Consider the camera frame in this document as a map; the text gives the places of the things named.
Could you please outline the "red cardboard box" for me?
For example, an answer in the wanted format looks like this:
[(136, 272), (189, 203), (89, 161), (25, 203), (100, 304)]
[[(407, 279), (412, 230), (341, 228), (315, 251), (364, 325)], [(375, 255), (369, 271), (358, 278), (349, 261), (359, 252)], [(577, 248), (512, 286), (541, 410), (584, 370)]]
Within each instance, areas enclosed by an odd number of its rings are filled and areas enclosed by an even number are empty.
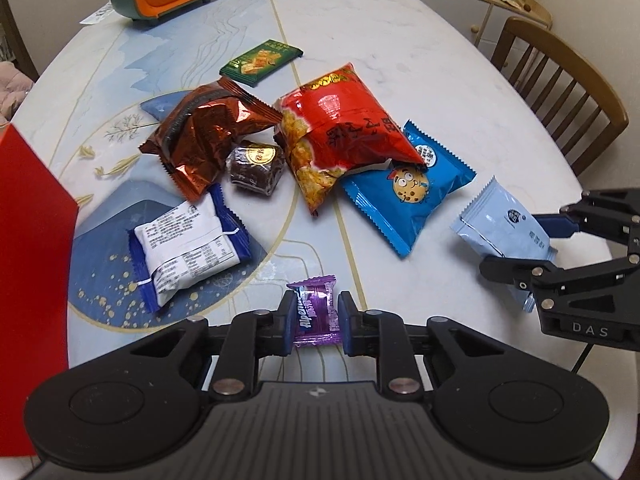
[(14, 125), (1, 131), (1, 456), (35, 453), (28, 396), (66, 370), (76, 200)]

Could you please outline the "purple candy packet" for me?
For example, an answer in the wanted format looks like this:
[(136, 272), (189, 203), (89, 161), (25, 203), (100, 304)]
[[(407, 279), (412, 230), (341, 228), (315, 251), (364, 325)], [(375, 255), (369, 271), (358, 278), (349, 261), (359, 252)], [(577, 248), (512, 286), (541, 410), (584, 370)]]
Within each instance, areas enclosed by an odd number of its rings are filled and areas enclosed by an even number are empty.
[(294, 347), (320, 347), (342, 342), (334, 301), (334, 275), (315, 276), (288, 284), (297, 298)]

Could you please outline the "blue cookie packet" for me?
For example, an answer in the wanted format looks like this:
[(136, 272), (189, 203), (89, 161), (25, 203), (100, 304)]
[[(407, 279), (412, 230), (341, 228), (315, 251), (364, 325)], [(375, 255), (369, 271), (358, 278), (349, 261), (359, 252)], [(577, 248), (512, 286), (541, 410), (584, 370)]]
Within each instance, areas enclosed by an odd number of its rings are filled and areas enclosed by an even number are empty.
[(427, 218), (448, 195), (471, 183), (476, 172), (413, 122), (406, 122), (402, 132), (422, 157), (422, 164), (392, 162), (384, 170), (344, 177), (341, 186), (394, 252), (405, 258)]

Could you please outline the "green cracker packet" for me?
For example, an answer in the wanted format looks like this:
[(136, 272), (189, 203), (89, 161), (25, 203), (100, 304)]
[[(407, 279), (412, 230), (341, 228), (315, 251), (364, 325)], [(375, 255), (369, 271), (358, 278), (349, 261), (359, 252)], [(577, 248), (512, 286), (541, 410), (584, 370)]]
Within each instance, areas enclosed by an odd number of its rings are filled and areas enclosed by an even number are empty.
[(232, 58), (221, 67), (219, 73), (221, 76), (255, 88), (271, 74), (303, 55), (304, 51), (298, 47), (269, 39)]

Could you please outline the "red snack bag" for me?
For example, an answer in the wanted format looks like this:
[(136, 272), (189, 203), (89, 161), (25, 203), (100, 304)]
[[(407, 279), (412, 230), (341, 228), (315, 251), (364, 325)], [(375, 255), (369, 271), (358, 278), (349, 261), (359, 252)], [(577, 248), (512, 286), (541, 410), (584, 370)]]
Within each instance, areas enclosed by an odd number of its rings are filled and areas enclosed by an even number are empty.
[(281, 96), (274, 140), (311, 214), (345, 174), (388, 160), (422, 158), (347, 63)]

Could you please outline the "small brown candy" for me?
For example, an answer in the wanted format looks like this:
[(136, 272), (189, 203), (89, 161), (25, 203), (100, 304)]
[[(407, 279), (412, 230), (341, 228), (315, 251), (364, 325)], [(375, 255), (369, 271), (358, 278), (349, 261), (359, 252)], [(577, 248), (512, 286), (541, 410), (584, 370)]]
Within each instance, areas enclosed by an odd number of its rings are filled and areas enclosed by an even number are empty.
[(276, 189), (284, 166), (280, 146), (250, 141), (241, 142), (227, 159), (231, 183), (263, 196)]

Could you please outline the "pink jacket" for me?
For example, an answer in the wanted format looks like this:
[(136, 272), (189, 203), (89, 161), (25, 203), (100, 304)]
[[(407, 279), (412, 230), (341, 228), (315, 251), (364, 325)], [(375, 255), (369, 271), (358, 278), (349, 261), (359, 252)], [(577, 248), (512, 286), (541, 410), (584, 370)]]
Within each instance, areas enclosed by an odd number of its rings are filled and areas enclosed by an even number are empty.
[(0, 63), (0, 114), (2, 125), (9, 122), (32, 90), (34, 82), (11, 62)]

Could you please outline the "white wooden cabinet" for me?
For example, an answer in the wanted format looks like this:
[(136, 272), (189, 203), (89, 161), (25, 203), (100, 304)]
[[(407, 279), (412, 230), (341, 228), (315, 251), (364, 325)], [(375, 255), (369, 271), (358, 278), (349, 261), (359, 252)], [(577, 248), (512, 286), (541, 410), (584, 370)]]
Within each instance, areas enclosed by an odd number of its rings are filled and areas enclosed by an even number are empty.
[(478, 50), (495, 47), (511, 16), (552, 29), (552, 16), (536, 0), (420, 0), (439, 14)]

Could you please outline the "light blue snack packet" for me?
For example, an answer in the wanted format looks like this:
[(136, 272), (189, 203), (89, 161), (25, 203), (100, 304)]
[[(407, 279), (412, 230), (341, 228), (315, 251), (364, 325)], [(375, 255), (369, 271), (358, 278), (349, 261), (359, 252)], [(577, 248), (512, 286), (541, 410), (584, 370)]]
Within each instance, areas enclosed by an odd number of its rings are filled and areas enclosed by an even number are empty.
[(541, 224), (495, 177), (458, 214), (451, 229), (481, 257), (553, 262), (556, 256)]

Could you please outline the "brown foil snack bag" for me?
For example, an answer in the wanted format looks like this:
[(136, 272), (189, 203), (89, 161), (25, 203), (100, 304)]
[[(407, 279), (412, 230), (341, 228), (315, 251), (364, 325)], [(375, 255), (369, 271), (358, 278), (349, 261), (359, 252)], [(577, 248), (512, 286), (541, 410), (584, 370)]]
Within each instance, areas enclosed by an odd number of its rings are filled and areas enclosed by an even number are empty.
[(281, 119), (281, 112), (222, 76), (188, 93), (139, 151), (157, 156), (184, 198), (196, 202), (221, 175), (235, 144)]

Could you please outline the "white blue snack packet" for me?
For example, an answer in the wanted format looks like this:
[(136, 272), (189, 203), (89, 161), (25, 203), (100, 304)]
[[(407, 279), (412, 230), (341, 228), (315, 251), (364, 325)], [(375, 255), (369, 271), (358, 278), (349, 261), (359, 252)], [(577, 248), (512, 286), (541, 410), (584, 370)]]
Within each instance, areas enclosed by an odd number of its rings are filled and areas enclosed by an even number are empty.
[(250, 234), (213, 184), (197, 202), (188, 200), (128, 232), (137, 290), (154, 314), (175, 294), (250, 261)]

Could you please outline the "wooden chair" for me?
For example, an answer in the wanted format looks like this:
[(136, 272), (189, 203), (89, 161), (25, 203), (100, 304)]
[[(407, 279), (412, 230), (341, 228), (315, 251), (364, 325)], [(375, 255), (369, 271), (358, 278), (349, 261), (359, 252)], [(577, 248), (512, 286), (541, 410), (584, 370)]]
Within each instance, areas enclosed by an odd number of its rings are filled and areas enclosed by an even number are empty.
[(584, 56), (525, 18), (508, 18), (490, 62), (529, 106), (574, 174), (626, 130), (623, 101)]

